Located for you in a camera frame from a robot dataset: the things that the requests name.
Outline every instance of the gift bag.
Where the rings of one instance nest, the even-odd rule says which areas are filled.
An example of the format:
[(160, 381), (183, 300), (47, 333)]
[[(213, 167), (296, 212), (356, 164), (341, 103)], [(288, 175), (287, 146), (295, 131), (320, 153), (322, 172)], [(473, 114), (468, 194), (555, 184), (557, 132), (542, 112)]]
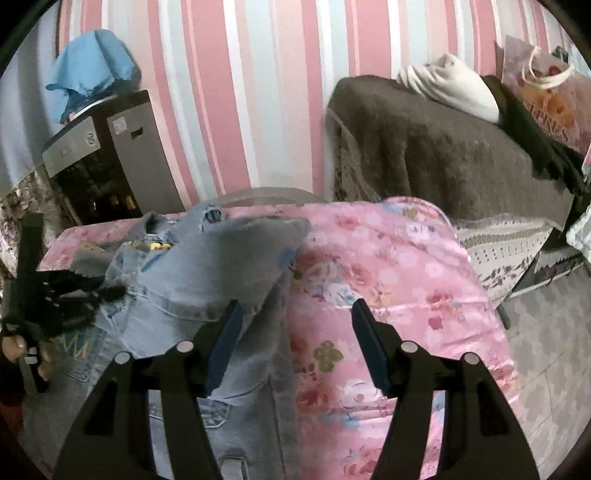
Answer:
[(501, 82), (555, 140), (585, 157), (591, 173), (591, 79), (539, 48), (514, 37), (505, 39)]

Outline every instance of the pink striped wallpaper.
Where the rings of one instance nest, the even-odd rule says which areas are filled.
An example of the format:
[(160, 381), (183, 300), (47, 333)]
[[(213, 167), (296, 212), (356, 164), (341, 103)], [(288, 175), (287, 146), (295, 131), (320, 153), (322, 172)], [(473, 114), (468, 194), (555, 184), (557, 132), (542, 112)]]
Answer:
[(251, 186), (331, 199), (323, 111), (343, 76), (448, 51), (489, 74), (505, 35), (571, 42), (537, 0), (62, 0), (60, 49), (95, 28), (139, 64), (187, 208)]

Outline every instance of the black robotic claw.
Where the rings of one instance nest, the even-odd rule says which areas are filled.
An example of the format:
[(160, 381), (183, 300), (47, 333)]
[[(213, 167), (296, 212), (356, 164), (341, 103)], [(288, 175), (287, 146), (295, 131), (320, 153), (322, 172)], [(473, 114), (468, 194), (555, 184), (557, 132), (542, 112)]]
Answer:
[(377, 322), (363, 300), (351, 314), (375, 386), (398, 398), (372, 480), (419, 478), (435, 390), (445, 390), (446, 403), (439, 467), (431, 478), (540, 478), (513, 411), (477, 354), (432, 356)]
[[(353, 329), (376, 387), (398, 397), (372, 480), (416, 480), (423, 464), (435, 390), (446, 391), (436, 480), (535, 480), (537, 468), (505, 397), (475, 353), (460, 360), (431, 356), (394, 327), (376, 322), (363, 300)], [(195, 397), (219, 386), (242, 328), (238, 302), (153, 358), (121, 352), (76, 419), (54, 480), (156, 480), (148, 426), (148, 390), (160, 390), (170, 462), (177, 480), (221, 480)]]
[(21, 371), (32, 379), (28, 393), (43, 393), (48, 384), (37, 372), (38, 342), (89, 325), (102, 300), (125, 294), (125, 287), (99, 288), (103, 277), (84, 277), (69, 270), (37, 271), (43, 257), (43, 215), (22, 219), (17, 277), (6, 280), (2, 299), (2, 335), (21, 335), (27, 354)]
[(164, 355), (113, 359), (84, 403), (61, 450), (54, 480), (161, 479), (154, 468), (148, 390), (160, 390), (166, 442), (176, 480), (222, 480), (196, 397), (222, 382), (242, 329), (232, 301), (219, 322)]

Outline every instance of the jacket pocket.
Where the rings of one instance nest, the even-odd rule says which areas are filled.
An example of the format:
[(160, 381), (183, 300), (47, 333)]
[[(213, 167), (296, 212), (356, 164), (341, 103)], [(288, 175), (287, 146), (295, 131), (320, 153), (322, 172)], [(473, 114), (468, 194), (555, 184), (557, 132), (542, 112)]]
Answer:
[[(197, 402), (199, 404), (199, 410), (201, 411), (201, 418), (203, 419), (203, 425), (205, 428), (214, 429), (226, 423), (230, 411), (230, 405), (209, 398), (198, 398)], [(151, 417), (164, 420), (159, 392), (148, 392), (148, 412)]]
[(97, 327), (62, 333), (52, 340), (58, 369), (74, 380), (88, 382), (105, 332)]

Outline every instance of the chair leg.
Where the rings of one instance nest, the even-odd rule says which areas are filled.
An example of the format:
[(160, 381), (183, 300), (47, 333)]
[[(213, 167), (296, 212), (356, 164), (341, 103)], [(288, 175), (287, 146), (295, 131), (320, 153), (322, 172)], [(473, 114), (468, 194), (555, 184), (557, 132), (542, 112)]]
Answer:
[(499, 313), (499, 317), (501, 318), (501, 321), (503, 322), (503, 327), (505, 327), (505, 330), (509, 330), (509, 328), (511, 328), (511, 319), (507, 315), (507, 312), (505, 311), (504, 306), (502, 304), (499, 305), (496, 308), (496, 311)]

